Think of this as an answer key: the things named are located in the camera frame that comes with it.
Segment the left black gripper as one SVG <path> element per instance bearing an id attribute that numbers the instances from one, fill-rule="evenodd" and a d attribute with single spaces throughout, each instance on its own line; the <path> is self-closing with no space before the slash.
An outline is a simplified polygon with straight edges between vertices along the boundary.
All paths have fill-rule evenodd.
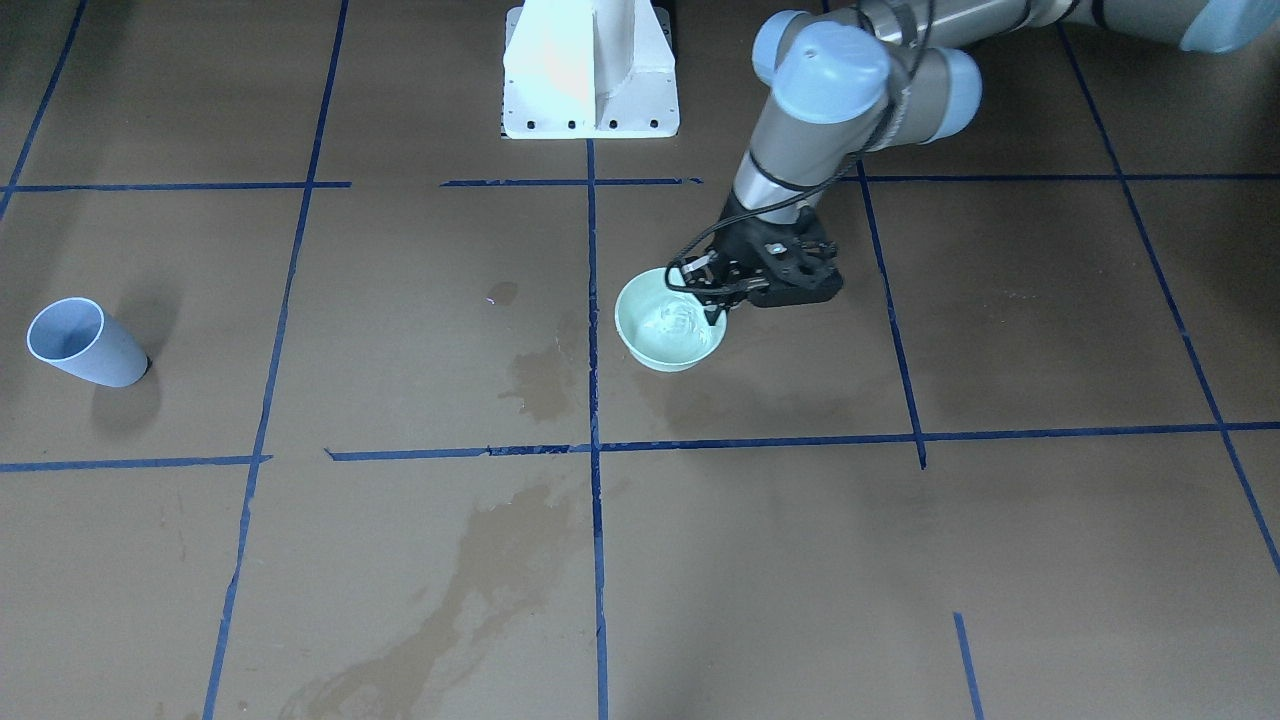
<path id="1" fill-rule="evenodd" d="M 726 224 L 716 229 L 710 247 L 680 261 L 680 278 L 707 306 L 707 324 L 716 327 L 724 309 L 741 302 L 755 307 L 823 304 L 844 287 L 837 246 L 817 211 L 800 204 L 791 223 L 749 217 L 730 195 L 721 213 Z"/>

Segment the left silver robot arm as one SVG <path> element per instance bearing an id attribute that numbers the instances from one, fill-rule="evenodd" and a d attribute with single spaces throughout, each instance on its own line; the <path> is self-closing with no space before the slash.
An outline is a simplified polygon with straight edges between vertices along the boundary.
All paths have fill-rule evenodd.
<path id="1" fill-rule="evenodd" d="M 781 12 L 751 64 L 769 95 L 721 219 L 662 272 L 708 324 L 740 304 L 822 304 L 844 287 L 817 214 L 867 154 L 965 129 L 983 95 L 966 46 L 1059 22 L 1225 54 L 1277 20 L 1275 1 L 856 1 Z"/>

